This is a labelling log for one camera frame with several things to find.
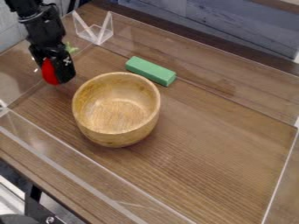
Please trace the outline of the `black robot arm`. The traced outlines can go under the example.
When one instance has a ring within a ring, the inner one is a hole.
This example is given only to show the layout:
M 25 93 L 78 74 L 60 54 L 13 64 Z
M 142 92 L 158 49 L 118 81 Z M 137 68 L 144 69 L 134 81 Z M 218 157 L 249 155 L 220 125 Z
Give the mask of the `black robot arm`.
M 60 85 L 72 80 L 76 70 L 62 43 L 65 29 L 57 5 L 42 0 L 4 0 L 28 32 L 29 52 L 46 83 Z

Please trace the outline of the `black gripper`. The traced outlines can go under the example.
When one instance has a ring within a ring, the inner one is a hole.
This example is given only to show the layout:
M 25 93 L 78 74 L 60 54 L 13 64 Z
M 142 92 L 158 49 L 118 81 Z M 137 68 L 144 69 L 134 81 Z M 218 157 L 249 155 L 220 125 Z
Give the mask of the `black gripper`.
M 25 3 L 22 5 L 22 24 L 28 32 L 29 51 L 40 68 L 52 63 L 53 73 L 60 84 L 76 76 L 70 54 L 61 40 L 65 29 L 54 3 Z

